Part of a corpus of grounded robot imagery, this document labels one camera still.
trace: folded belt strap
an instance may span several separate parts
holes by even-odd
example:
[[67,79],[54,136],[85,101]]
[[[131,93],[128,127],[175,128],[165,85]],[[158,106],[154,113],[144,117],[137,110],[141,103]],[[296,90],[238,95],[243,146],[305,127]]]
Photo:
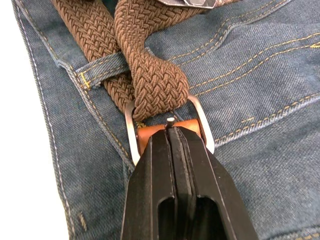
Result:
[[[236,0],[218,0],[217,5]],[[146,38],[203,12],[203,9],[169,7],[155,0],[119,0],[114,19],[101,0],[52,0],[67,28],[89,62],[122,51],[131,74],[122,73],[103,85],[124,112],[135,99],[133,118],[142,121],[182,106],[188,98],[188,81],[179,67],[144,48]]]

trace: jeans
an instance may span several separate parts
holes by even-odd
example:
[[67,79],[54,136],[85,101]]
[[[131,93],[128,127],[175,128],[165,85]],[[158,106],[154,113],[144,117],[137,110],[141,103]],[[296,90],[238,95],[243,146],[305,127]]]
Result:
[[[50,0],[14,0],[46,119],[71,239],[119,239],[134,166],[125,118],[101,81],[121,53],[88,63]],[[320,1],[243,0],[152,34],[186,74],[259,239],[320,239]],[[185,106],[147,125],[196,117]]]

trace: brown braided belt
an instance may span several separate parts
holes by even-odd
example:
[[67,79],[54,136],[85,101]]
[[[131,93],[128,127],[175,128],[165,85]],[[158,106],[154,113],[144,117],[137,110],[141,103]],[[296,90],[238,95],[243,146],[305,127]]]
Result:
[[[217,0],[217,6],[237,0]],[[114,19],[101,0],[52,0],[89,62],[122,51],[130,73],[103,82],[124,112],[135,99],[133,118],[142,121],[172,111],[188,98],[188,81],[179,67],[145,51],[146,38],[203,9],[168,7],[155,0],[118,0]]]

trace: silver metal buckle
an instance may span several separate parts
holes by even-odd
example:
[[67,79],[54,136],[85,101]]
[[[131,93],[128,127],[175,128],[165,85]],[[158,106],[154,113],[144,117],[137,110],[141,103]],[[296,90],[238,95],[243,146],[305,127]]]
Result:
[[[212,154],[214,154],[215,141],[212,136],[205,112],[202,109],[201,104],[196,96],[189,95],[188,100],[190,102],[192,102],[192,104],[197,112],[199,125],[200,125],[201,132],[203,134],[204,141],[205,141],[205,146]],[[125,116],[126,130],[128,132],[131,157],[132,157],[133,164],[136,166],[137,163],[139,162],[140,154],[138,151],[138,144],[137,144],[137,137],[136,137],[136,133],[135,133],[134,121],[132,119],[132,112],[134,111],[134,109],[135,109],[135,101],[133,100],[125,106],[124,116]]]
[[213,9],[217,0],[158,0],[167,6]]

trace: black plastic tool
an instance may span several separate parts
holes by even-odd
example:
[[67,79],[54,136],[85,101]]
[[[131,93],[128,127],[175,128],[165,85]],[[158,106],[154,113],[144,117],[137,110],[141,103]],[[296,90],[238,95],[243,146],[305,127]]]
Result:
[[155,133],[129,179],[122,240],[257,240],[236,186],[203,140]]

